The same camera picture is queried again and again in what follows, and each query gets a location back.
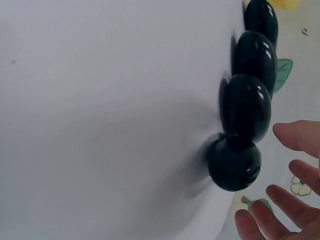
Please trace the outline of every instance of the oval bead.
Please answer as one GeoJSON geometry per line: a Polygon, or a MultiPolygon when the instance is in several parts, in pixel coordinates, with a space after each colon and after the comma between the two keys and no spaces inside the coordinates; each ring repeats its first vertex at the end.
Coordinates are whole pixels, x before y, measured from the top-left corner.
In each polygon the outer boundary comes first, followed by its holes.
{"type": "Polygon", "coordinates": [[[269,93],[258,78],[234,75],[225,89],[220,114],[227,135],[257,142],[265,136],[270,125],[269,93]]]}
{"type": "Polygon", "coordinates": [[[277,47],[279,25],[275,10],[266,0],[251,0],[244,13],[246,30],[263,34],[277,47]]]}
{"type": "Polygon", "coordinates": [[[261,169],[261,154],[254,143],[231,136],[210,144],[204,152],[209,174],[220,188],[237,192],[249,187],[261,169]]]}
{"type": "Polygon", "coordinates": [[[274,47],[261,33],[245,31],[234,50],[234,74],[257,77],[272,98],[278,72],[274,47]]]}

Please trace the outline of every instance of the white surface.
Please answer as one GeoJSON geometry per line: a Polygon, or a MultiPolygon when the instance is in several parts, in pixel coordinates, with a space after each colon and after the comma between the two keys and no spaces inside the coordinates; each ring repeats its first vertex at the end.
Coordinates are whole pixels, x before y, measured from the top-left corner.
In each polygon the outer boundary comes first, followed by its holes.
{"type": "Polygon", "coordinates": [[[2,0],[0,239],[214,239],[198,176],[240,0],[2,0]]]}

